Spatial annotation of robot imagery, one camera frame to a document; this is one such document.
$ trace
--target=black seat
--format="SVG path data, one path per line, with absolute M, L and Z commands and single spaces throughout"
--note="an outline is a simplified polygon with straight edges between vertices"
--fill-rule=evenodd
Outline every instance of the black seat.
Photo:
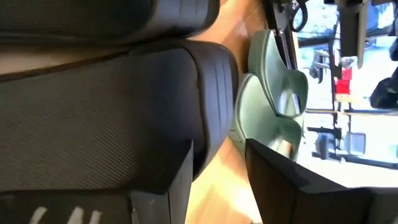
M 398 189 L 348 189 L 246 141 L 249 181 L 263 223 L 373 224 L 398 220 Z
M 176 202 L 184 211 L 192 178 L 232 125 L 236 79 L 236 62 L 226 48 L 175 39 L 2 75 L 0 191 L 7 192 L 2 199 L 46 190 L 110 190 L 107 194 L 124 198 L 132 196 L 120 190 L 171 194 L 183 169 L 189 185 L 173 189 L 185 197 Z M 21 196 L 21 190 L 28 193 Z M 5 204 L 0 202 L 0 211 Z
M 123 44 L 160 36 L 189 36 L 214 23 L 212 0 L 5 0 L 0 42 Z

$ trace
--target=wooden floor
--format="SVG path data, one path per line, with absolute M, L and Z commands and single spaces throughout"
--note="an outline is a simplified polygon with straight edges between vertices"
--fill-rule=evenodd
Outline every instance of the wooden floor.
M 260 0 L 221 0 L 220 14 L 205 33 L 192 37 L 223 44 L 234 53 L 239 72 L 247 71 L 250 37 L 266 28 Z M 261 218 L 243 157 L 227 138 L 215 158 L 193 183 L 186 223 L 246 224 Z
M 266 27 L 260 0 L 220 0 L 220 14 L 206 32 L 192 37 L 225 45 L 234 53 L 242 75 L 247 71 L 250 36 Z M 52 67 L 120 49 L 48 49 L 3 47 L 0 75 Z M 216 157 L 193 183 L 186 223 L 245 224 L 261 221 L 242 156 L 226 139 Z

